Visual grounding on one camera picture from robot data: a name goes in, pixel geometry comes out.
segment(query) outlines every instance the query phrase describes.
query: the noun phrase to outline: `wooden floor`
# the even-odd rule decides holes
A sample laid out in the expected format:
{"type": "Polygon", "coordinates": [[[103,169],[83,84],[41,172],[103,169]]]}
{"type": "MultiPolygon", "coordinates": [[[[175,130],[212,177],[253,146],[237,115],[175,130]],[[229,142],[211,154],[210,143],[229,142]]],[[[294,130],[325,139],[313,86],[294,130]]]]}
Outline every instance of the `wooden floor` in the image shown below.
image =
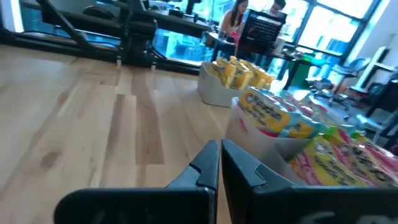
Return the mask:
{"type": "MultiPolygon", "coordinates": [[[[198,96],[197,77],[0,45],[0,223],[52,223],[87,187],[163,187],[229,109],[198,96]]],[[[218,223],[230,223],[220,182],[218,223]]]]}

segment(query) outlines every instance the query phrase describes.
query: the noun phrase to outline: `long hair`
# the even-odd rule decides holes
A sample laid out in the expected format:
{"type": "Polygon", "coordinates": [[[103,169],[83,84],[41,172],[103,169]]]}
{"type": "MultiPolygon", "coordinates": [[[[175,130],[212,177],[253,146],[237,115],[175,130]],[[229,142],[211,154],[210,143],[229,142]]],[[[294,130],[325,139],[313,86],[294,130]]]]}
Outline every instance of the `long hair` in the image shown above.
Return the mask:
{"type": "Polygon", "coordinates": [[[243,19],[243,14],[239,14],[238,17],[238,24],[235,24],[235,20],[236,20],[236,16],[238,16],[238,8],[239,5],[243,2],[246,2],[248,0],[236,0],[235,5],[234,5],[234,9],[232,10],[232,15],[231,15],[231,27],[234,26],[240,26],[242,23],[242,19],[243,19]]]}

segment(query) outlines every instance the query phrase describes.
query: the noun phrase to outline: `black table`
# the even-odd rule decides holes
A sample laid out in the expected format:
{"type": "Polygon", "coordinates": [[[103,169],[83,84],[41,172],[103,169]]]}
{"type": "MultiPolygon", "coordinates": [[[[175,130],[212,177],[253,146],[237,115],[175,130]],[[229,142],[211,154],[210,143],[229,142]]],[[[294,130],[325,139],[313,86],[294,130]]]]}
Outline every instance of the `black table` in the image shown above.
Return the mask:
{"type": "MultiPolygon", "coordinates": [[[[231,47],[232,49],[235,49],[235,44],[228,42],[224,39],[220,39],[218,38],[218,34],[214,33],[214,32],[206,32],[206,34],[211,37],[214,41],[215,41],[215,46],[213,49],[213,54],[211,55],[211,61],[214,62],[215,60],[217,60],[217,55],[218,52],[221,50],[222,47],[231,47]]],[[[303,65],[309,65],[309,66],[316,66],[318,68],[321,68],[324,64],[326,64],[327,62],[323,63],[323,64],[315,64],[315,63],[311,63],[308,62],[306,60],[302,60],[302,59],[298,59],[298,58],[294,58],[288,55],[274,55],[274,54],[264,54],[267,57],[272,57],[272,58],[280,58],[283,60],[288,60],[290,62],[294,62],[292,69],[289,69],[289,77],[287,78],[287,82],[285,84],[285,86],[283,87],[284,90],[289,89],[290,84],[292,84],[292,81],[294,79],[294,76],[297,73],[297,70],[299,69],[299,65],[303,64],[303,65]]]]}

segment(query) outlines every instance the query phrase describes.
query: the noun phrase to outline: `woman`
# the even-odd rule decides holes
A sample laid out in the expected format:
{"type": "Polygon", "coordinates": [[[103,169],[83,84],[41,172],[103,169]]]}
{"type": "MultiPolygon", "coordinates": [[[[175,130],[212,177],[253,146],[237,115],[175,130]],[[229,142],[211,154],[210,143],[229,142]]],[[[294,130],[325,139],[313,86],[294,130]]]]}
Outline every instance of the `woman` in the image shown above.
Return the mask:
{"type": "Polygon", "coordinates": [[[240,33],[243,28],[243,15],[248,9],[248,0],[236,0],[232,10],[225,13],[220,26],[219,36],[231,35],[233,32],[240,33]]]}

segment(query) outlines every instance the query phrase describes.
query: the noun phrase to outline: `black chair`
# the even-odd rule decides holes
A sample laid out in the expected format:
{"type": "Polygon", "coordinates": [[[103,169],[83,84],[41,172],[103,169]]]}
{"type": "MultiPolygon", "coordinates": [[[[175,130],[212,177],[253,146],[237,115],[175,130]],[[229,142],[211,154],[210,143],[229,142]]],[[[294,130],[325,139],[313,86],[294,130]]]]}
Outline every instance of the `black chair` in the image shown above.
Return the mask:
{"type": "Polygon", "coordinates": [[[331,93],[329,90],[317,91],[314,93],[315,96],[322,96],[329,98],[329,105],[331,106],[333,102],[338,103],[345,107],[345,110],[349,110],[348,104],[346,104],[345,99],[347,95],[338,93],[342,84],[347,78],[357,78],[358,73],[364,70],[370,63],[370,58],[357,58],[353,60],[348,66],[335,65],[333,71],[342,75],[343,78],[335,88],[334,92],[331,93]]]}

